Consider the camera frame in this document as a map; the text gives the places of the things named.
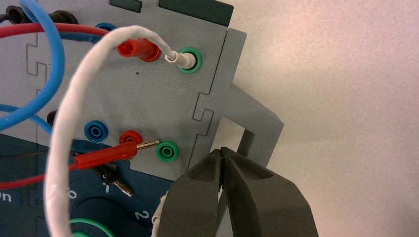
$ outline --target gray panel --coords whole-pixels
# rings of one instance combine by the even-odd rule
[[[194,119],[202,118],[204,111],[213,111],[214,116],[207,136],[198,136],[190,167],[210,152],[222,116],[228,117],[245,128],[238,152],[266,166],[278,141],[284,124],[261,103],[244,93],[232,83],[246,33],[229,29],[223,51],[209,93],[201,93]]]
[[[9,4],[16,2],[2,1],[0,9],[5,9]],[[112,52],[102,72],[88,88],[84,114],[75,136],[77,139],[86,139],[84,125],[97,119],[109,129],[109,136],[103,141],[107,145],[116,145],[119,135],[128,129],[139,131],[144,139],[159,137],[172,140],[180,150],[177,161],[163,163],[156,158],[154,151],[142,151],[139,153],[141,158],[131,160],[131,167],[171,180],[179,177],[186,171],[197,134],[206,134],[208,130],[211,113],[204,116],[202,121],[193,120],[192,116],[199,92],[208,91],[212,83],[227,28],[160,8],[157,0],[143,1],[141,13],[111,6],[103,0],[40,0],[40,4],[48,12],[67,10],[77,17],[80,24],[110,22],[116,26],[141,25],[156,31],[173,50],[190,46],[201,52],[203,66],[192,75],[182,73],[162,57],[156,62],[145,63],[138,58],[121,58],[115,51]],[[2,54],[9,55],[5,62],[9,65],[3,65],[1,70],[4,78],[1,89],[5,93],[0,94],[0,101],[22,106],[34,97],[36,88],[42,88],[44,65],[50,61],[44,34],[38,34],[38,46],[28,46],[28,62],[25,60],[26,44],[37,45],[36,35],[18,38],[19,41],[3,39],[0,44]],[[39,112],[41,118],[46,118],[50,111],[58,107],[70,76],[91,44],[64,41],[64,47],[67,62],[65,79],[58,93]],[[26,67],[31,74],[35,74],[37,66],[40,75],[28,75]],[[25,125],[2,133],[48,144],[48,135],[39,131],[35,136],[36,126],[30,122],[25,122]]]
[[[112,52],[88,88],[76,139],[86,139],[84,125],[97,119],[108,127],[109,136],[103,141],[107,145],[116,145],[125,130],[137,130],[145,140],[172,140],[180,151],[176,161],[161,162],[153,150],[147,150],[131,160],[131,168],[175,180],[189,165],[209,153],[219,120],[226,116],[246,129],[242,144],[251,146],[250,149],[242,146],[239,150],[258,163],[267,164],[283,124],[232,84],[245,33],[230,29],[226,37],[226,27],[159,8],[157,0],[143,1],[141,13],[111,6],[103,0],[40,0],[40,3],[48,12],[60,9],[73,13],[80,24],[141,25],[156,31],[174,50],[191,46],[203,57],[201,69],[187,75],[163,59],[145,63],[137,58],[121,58]],[[9,4],[15,2],[2,2],[0,9]],[[2,62],[6,65],[1,66],[4,79],[0,102],[22,106],[35,95],[37,88],[42,88],[45,71],[51,66],[44,34],[38,34],[38,42],[35,34],[15,39],[4,39],[0,44],[2,53],[8,55],[7,61]],[[65,78],[54,98],[39,112],[41,118],[57,109],[70,76],[91,44],[65,41],[64,47]],[[37,127],[27,121],[2,133],[43,145],[48,145],[49,141],[47,134],[40,129],[37,131]]]

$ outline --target red wire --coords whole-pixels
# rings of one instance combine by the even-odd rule
[[[71,164],[71,165],[68,166],[69,171],[72,171],[72,170],[75,170],[75,169],[77,169],[76,164]],[[25,179],[9,181],[9,182],[0,182],[0,190],[15,189],[17,187],[22,187],[22,186],[34,184],[34,183],[42,181],[44,179],[44,177],[45,177],[45,174],[39,174],[37,176],[33,176],[33,177],[25,178]]]
[[[75,25],[75,24],[64,24],[64,23],[55,23],[58,31],[60,32],[77,32],[77,33],[86,33],[103,36],[109,31],[84,25]],[[18,24],[0,27],[0,39],[8,36],[15,36],[27,33],[43,32],[43,29],[39,23],[27,23],[27,24]],[[72,164],[68,167],[69,171],[77,169],[76,164]],[[17,187],[22,187],[30,184],[40,182],[44,179],[45,174],[40,174],[37,176],[9,181],[9,182],[0,182],[0,190],[4,189],[15,189]]]
[[[77,32],[103,36],[109,31],[96,28],[93,26],[75,25],[75,24],[64,24],[55,23],[58,31],[60,32]],[[11,26],[0,27],[0,39],[8,36],[15,36],[27,33],[43,32],[43,29],[39,23],[26,23],[17,24]]]

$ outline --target white wall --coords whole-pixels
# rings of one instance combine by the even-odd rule
[[[234,83],[285,123],[268,167],[320,236],[419,236],[419,1],[222,1]]]

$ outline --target metal pin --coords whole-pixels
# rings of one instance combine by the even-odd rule
[[[129,187],[127,185],[125,185],[124,183],[120,182],[119,180],[115,181],[113,183],[115,186],[118,187],[118,189],[123,192],[124,194],[128,195],[129,197],[132,197],[132,195],[134,195],[134,193],[132,192],[131,189],[129,189]]]
[[[143,142],[141,144],[137,144],[137,150],[143,150],[143,149],[146,149],[146,148],[150,148],[152,146],[158,145],[159,143],[160,143],[160,141],[158,139],[150,141],[150,142]]]

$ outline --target green ring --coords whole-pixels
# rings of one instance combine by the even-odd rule
[[[192,53],[197,60],[194,67],[192,67],[190,69],[185,69],[185,68],[182,68],[180,66],[177,66],[179,68],[179,70],[181,70],[182,72],[187,73],[187,74],[192,74],[192,73],[197,72],[199,70],[199,68],[201,68],[201,66],[202,66],[202,56],[201,56],[201,54],[199,53],[198,50],[196,50],[195,48],[192,48],[192,47],[185,47],[185,48],[180,49],[179,53]]]
[[[70,224],[75,224],[75,223],[85,223],[85,224],[92,225],[94,227],[97,227],[101,231],[103,231],[103,233],[105,233],[108,237],[115,237],[115,235],[108,228],[106,228],[104,225],[100,224],[99,222],[86,219],[86,218],[74,218],[70,220]],[[81,236],[80,234],[85,235],[85,233],[76,232],[74,233],[74,237]]]
[[[167,149],[170,149],[171,152],[169,155],[164,155],[163,150],[167,150]],[[175,159],[177,159],[177,156],[179,155],[179,150],[177,149],[177,146],[173,142],[164,141],[164,142],[161,142],[156,147],[156,155],[161,161],[172,162]]]
[[[91,237],[91,236],[83,232],[74,232],[73,237]]]

